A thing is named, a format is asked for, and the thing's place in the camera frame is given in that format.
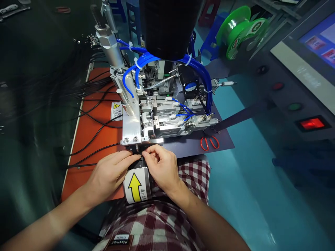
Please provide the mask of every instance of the plaid shorts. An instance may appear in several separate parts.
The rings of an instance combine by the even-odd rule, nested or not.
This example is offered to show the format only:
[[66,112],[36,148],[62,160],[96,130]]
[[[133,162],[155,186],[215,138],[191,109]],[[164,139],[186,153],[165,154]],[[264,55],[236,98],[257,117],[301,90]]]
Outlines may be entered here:
[[[178,160],[179,176],[208,205],[210,166],[203,159]],[[133,235],[130,250],[206,250],[186,214],[155,184],[152,200],[128,205],[117,201],[109,213],[103,240],[93,251],[102,251],[116,235]]]

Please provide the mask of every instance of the orange table mat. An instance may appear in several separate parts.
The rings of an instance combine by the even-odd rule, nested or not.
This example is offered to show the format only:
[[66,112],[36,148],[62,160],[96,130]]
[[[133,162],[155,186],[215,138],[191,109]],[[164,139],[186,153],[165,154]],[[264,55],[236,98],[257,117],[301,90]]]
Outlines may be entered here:
[[[90,79],[96,77],[97,75],[108,71],[109,68],[95,68],[90,73]],[[107,76],[110,76],[110,73],[107,72],[102,76],[96,79],[102,79]],[[106,91],[113,83],[107,85],[106,87],[102,88],[100,91]],[[116,88],[113,87],[109,91],[116,91]],[[95,106],[99,101],[87,101],[88,99],[101,99],[104,93],[93,93],[83,100],[82,110],[88,111],[93,106]],[[114,99],[120,100],[120,97],[116,93],[108,93],[104,99]],[[105,123],[111,119],[111,108],[112,108],[113,101],[103,101],[101,102],[93,111],[89,114],[94,117],[95,119]],[[111,126],[122,126],[122,121],[115,121],[110,122],[109,125]],[[87,115],[83,115],[79,118],[77,122],[77,129],[74,135],[74,143],[71,153],[77,152],[82,149],[87,143],[94,137],[97,131],[101,128],[101,124],[97,123],[93,119],[91,119]],[[103,148],[108,145],[112,145],[115,143],[119,143],[122,138],[122,128],[110,128],[110,127],[103,127],[100,131],[98,136],[93,140],[93,142],[82,152],[71,156],[70,157],[70,165],[76,164],[78,161],[84,159],[91,153],[95,152],[96,150]],[[124,149],[123,146],[117,145],[107,149],[104,149],[93,156],[89,157],[87,160],[80,163],[83,164],[91,164],[97,163],[103,157],[114,153],[116,151],[121,151]],[[95,166],[88,166],[88,167],[80,167],[77,169],[76,167],[70,168],[67,170],[62,196],[61,199],[64,201],[67,199],[75,190],[77,190],[80,186],[85,184]],[[114,194],[112,194],[108,200],[114,200],[124,197],[123,185],[121,185]]]

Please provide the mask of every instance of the forearm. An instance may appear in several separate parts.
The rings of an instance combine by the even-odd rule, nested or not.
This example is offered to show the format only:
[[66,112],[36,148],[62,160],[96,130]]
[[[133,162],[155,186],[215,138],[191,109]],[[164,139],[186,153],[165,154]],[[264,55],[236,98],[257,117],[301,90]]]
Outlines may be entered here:
[[7,241],[2,250],[51,250],[91,207],[85,203],[84,188]]
[[178,191],[169,196],[186,213],[209,251],[250,250],[235,229],[195,196],[183,181]]

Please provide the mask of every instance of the hand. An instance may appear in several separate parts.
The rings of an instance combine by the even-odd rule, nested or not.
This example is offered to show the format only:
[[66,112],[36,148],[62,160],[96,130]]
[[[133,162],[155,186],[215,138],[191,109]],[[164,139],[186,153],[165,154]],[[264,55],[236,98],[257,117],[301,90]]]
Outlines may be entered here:
[[181,179],[178,175],[177,158],[160,145],[153,145],[142,152],[150,174],[157,185],[171,197],[179,190]]
[[132,155],[131,151],[123,150],[102,158],[83,185],[88,206],[95,207],[114,193],[125,179],[128,167],[140,157],[141,155]]

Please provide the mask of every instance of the red indicator light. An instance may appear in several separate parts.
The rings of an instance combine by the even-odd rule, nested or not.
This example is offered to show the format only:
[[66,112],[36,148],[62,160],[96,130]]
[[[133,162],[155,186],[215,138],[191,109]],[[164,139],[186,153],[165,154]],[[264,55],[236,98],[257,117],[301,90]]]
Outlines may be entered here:
[[305,130],[311,130],[325,126],[318,118],[305,120],[303,122],[300,122],[300,124]]
[[283,83],[280,83],[280,82],[275,83],[275,84],[272,86],[272,90],[274,90],[274,91],[279,91],[279,90],[281,90],[281,89],[283,89],[283,88],[284,88],[284,84],[283,84]]

